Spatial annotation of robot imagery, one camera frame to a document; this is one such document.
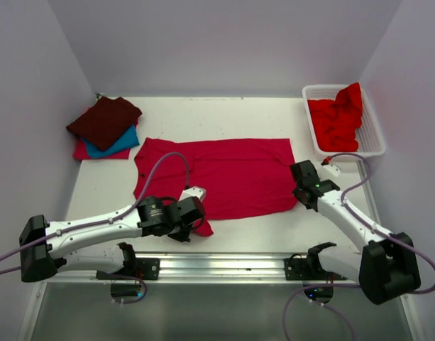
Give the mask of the crimson t-shirt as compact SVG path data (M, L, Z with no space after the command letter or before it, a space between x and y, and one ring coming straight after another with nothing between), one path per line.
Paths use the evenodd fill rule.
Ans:
M207 221L197 234L213 234L212 220L234 220L291 210L297 199L289 139L225 139L176 143L146 139L134 158L133 190L178 198L186 184L206 190Z

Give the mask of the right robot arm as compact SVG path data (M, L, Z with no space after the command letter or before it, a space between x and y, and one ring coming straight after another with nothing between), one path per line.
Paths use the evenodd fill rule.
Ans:
M303 269L314 280L339 275L357 283L376 305L410 293L421 286L413 242L405 233L393 234L342 197L332 180L321 180L311 161L290 167L296 187L293 195L308 210L336 225L356 251L324 242L309 248Z

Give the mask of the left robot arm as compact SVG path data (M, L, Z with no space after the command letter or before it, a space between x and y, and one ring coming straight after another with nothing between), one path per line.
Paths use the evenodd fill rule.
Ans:
M203 189L193 187L183 191L179 200L165 204L150 196L113 217L98 215L68 222L31 217L19 237L21 280L33 283L60 272L86 270L131 278L138 262L123 239L167 235L188 241L195 224L204 221L204 197Z

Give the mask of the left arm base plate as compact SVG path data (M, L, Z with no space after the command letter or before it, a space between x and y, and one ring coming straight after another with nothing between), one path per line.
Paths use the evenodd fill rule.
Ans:
M134 265L124 266L115 273L107 274L97 271L98 280L142 280L157 281L160 273L160 259L158 258L137 258Z

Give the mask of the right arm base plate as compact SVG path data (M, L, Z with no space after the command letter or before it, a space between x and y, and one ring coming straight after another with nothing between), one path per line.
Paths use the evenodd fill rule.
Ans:
M307 261L307 257L302 254L293 254L283 259L284 274L287 281L345 281L341 275L314 270Z

